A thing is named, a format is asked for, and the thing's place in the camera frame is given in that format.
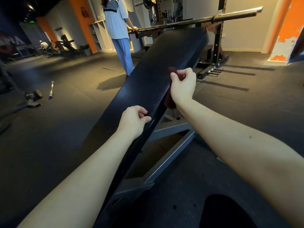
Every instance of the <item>black ceiling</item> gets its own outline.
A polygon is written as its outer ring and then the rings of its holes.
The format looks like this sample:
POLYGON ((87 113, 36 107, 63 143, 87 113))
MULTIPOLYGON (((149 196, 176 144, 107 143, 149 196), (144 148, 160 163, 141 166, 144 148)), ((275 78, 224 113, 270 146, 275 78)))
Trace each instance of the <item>black ceiling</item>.
POLYGON ((0 7, 1 11, 12 20, 34 21, 36 17, 47 14, 59 1, 60 0, 1 0, 0 7))

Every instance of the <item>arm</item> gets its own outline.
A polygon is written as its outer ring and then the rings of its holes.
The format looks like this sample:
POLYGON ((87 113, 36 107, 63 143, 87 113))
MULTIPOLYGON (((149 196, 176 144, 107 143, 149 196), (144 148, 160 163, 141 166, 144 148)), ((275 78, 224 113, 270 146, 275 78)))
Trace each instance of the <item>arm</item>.
POLYGON ((122 17, 123 20, 125 20, 127 25, 130 26, 132 30, 138 29, 136 26, 133 26, 131 20, 129 19, 127 6, 126 6, 126 3, 125 3, 124 0, 119 0, 118 7, 119 7, 121 17, 122 17))
POLYGON ((304 227, 304 159, 278 139, 226 118, 192 99, 196 74, 171 73, 179 111, 214 153, 251 184, 292 226, 304 227))
POLYGON ((93 227, 125 152, 151 120, 145 114, 147 111, 140 106, 127 108, 110 139, 46 196, 18 227, 93 227))

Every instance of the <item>forearm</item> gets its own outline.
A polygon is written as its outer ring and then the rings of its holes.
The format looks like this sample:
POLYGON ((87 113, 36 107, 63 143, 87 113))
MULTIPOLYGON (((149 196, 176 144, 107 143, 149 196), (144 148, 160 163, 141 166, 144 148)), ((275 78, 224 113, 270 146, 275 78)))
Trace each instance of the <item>forearm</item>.
POLYGON ((127 23, 128 26, 130 26, 131 28, 134 28, 130 18, 127 18, 127 19, 124 19, 124 20, 125 20, 125 22, 127 23))
POLYGON ((126 133, 115 133, 44 198, 18 227, 92 227, 132 140, 126 133))
POLYGON ((300 211, 304 210, 301 192, 304 166, 300 155, 276 138, 217 114, 194 100, 177 107, 217 156, 290 223, 300 222, 300 211))

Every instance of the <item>long hair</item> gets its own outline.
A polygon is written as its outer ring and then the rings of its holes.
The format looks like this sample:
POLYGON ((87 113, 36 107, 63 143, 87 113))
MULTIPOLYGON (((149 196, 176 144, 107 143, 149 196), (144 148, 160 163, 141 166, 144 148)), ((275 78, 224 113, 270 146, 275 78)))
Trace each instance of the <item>long hair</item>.
POLYGON ((104 8, 107 6, 109 0, 101 0, 101 7, 104 8))

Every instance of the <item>dark red cloth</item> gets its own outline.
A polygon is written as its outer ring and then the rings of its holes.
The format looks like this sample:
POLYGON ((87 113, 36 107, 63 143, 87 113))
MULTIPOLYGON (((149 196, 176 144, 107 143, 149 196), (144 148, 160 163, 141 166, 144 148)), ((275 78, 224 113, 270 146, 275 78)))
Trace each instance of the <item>dark red cloth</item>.
MULTIPOLYGON (((176 73, 180 81, 184 80, 186 77, 186 75, 184 75, 184 74, 178 74, 177 69, 175 67, 169 67, 169 75, 170 75, 170 73, 176 73)), ((172 85, 172 80, 170 79, 170 87, 169 87, 169 90, 165 97, 165 106, 169 109, 175 109, 176 104, 174 103, 174 101, 171 97, 171 85, 172 85)))

